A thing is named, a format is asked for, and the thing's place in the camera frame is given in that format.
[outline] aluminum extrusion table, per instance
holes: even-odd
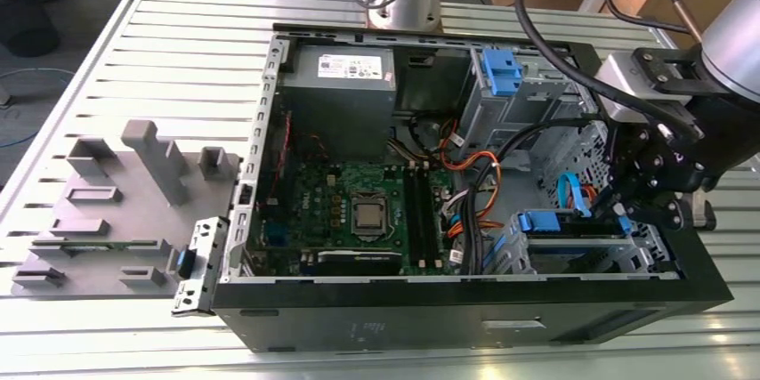
[[[523,36],[512,9],[444,4],[441,15],[448,33]],[[668,42],[601,15],[532,17],[548,38],[592,43],[601,56]],[[0,193],[0,262],[20,262],[29,240],[49,227],[51,204],[71,174],[61,157],[76,137],[103,137],[119,150],[125,121],[139,117],[156,121],[183,150],[216,145],[244,154],[273,22],[361,26],[364,15],[351,0],[121,0]],[[709,197],[719,229],[701,236],[735,301],[605,344],[252,354],[220,319],[172,319],[167,299],[4,298],[0,376],[139,372],[187,378],[196,376],[189,371],[217,369],[276,379],[760,377],[760,180],[748,166],[727,174]],[[7,295],[15,268],[3,266]]]

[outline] green circuit board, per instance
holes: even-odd
[[[305,252],[331,249],[384,250],[403,255],[403,274],[440,275],[449,270],[445,263],[448,251],[441,241],[437,212],[445,195],[451,192],[451,176],[445,171],[428,173],[432,193],[436,242],[440,254],[437,265],[420,267],[409,258],[407,227],[405,185],[403,166],[343,163],[300,164],[292,190],[288,223],[277,226],[276,247],[267,241],[267,264],[277,276],[301,273]],[[377,201],[383,206],[384,233],[357,236],[353,228],[357,200]]]

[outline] ram slot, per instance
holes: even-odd
[[[417,218],[419,234],[423,239],[423,257],[425,260],[425,266],[428,268],[440,267],[432,188],[429,187],[428,171],[424,169],[417,170]]]
[[[407,214],[408,258],[412,266],[424,265],[424,240],[420,233],[417,175],[415,169],[404,169],[404,210]]]

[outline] power supply label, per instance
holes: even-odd
[[[383,79],[381,59],[364,55],[321,55],[317,77]]]

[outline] motherboard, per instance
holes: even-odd
[[[440,275],[451,271],[439,215],[451,175],[421,167],[300,163],[288,215],[248,240],[255,275]]]

